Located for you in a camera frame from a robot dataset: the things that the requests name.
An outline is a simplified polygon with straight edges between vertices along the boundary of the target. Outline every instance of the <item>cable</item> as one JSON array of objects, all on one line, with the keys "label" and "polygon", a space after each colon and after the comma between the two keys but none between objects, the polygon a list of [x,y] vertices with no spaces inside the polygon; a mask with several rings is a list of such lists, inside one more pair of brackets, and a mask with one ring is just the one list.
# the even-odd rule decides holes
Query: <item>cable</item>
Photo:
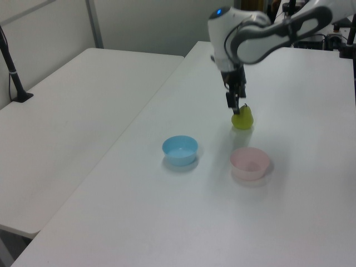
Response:
[{"label": "cable", "polygon": [[2,30],[1,25],[0,25],[0,32],[1,32],[2,37],[3,37],[4,40],[5,40],[5,43],[6,43],[7,48],[9,48],[9,44],[8,44],[8,42],[7,42],[7,39],[6,39],[6,35],[5,35],[4,31]]},{"label": "cable", "polygon": [[[280,15],[282,15],[283,13],[284,13],[284,12],[282,11],[282,13],[281,13],[281,14],[279,14],[278,16],[276,16],[276,18],[278,18],[278,17],[279,17]],[[285,15],[285,14],[284,14],[284,15]],[[275,18],[275,19],[276,19],[276,18]]]},{"label": "cable", "polygon": [[[5,40],[5,43],[6,43],[6,46],[7,46],[7,49],[9,49],[9,44],[7,42],[7,39],[6,39],[6,35],[0,25],[0,32],[1,32],[1,35],[2,37],[4,38]],[[10,97],[10,101],[12,102],[12,98],[11,98],[11,74],[9,73],[9,97]]]},{"label": "cable", "polygon": [[10,73],[9,73],[9,97],[10,97],[10,101],[12,102],[10,88],[11,88],[11,75],[10,75]]}]

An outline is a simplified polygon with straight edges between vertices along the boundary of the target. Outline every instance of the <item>green pear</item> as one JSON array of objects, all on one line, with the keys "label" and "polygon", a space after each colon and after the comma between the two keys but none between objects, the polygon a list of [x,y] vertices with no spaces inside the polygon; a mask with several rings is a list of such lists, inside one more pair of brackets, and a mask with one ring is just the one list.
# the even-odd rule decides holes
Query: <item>green pear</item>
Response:
[{"label": "green pear", "polygon": [[251,128],[254,118],[252,117],[250,107],[247,104],[240,107],[240,114],[233,114],[231,122],[237,129],[247,130]]}]

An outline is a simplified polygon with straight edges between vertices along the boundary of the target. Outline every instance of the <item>wall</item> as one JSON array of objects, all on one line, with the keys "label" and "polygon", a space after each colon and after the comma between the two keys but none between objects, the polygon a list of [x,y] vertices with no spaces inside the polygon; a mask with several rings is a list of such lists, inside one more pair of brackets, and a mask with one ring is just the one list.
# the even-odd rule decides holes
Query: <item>wall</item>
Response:
[{"label": "wall", "polygon": [[186,56],[207,19],[234,0],[94,0],[104,48]]},{"label": "wall", "polygon": [[[3,26],[3,30],[25,90],[95,46],[85,0],[56,0]],[[0,108],[8,103],[8,70],[1,57]]]}]

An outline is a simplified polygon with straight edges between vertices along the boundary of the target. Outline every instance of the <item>table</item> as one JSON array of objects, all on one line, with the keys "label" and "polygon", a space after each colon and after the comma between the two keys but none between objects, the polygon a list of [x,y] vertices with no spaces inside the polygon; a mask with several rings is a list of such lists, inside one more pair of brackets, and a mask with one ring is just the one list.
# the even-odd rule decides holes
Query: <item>table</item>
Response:
[{"label": "table", "polygon": [[[276,22],[280,22],[284,19],[284,12],[282,9],[282,5],[284,3],[289,3],[289,0],[281,0],[277,15],[276,15],[276,19],[275,19],[275,23]],[[349,37],[349,32],[350,32],[350,28],[340,28],[340,31],[338,33],[334,32],[334,26],[333,25],[328,25],[325,28],[321,29],[320,31],[315,32],[315,34],[323,34],[323,35],[329,35],[329,34],[338,34],[338,35],[342,35],[344,38],[342,38],[342,42],[346,43],[347,38]],[[323,36],[311,36],[308,38],[303,39],[303,41],[308,41],[308,42],[321,42],[324,39]]]},{"label": "table", "polygon": [[91,48],[2,109],[0,229],[33,238],[181,61]]},{"label": "table", "polygon": [[[255,122],[242,131],[211,53],[196,44],[13,267],[354,265],[352,61],[282,48],[245,66]],[[179,134],[199,159],[173,168],[161,145]],[[263,179],[232,177],[243,146],[270,156]]]}]

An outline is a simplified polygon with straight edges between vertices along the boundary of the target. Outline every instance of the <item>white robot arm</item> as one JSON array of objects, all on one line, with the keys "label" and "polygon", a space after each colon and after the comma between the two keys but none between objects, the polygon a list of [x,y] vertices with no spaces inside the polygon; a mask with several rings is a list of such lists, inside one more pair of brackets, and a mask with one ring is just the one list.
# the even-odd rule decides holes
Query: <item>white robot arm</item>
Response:
[{"label": "white robot arm", "polygon": [[278,48],[290,46],[355,13],[356,0],[312,0],[294,16],[271,25],[262,12],[232,7],[216,10],[207,24],[213,60],[225,86],[229,85],[228,106],[239,114],[239,98],[246,97],[245,63],[258,63]]}]

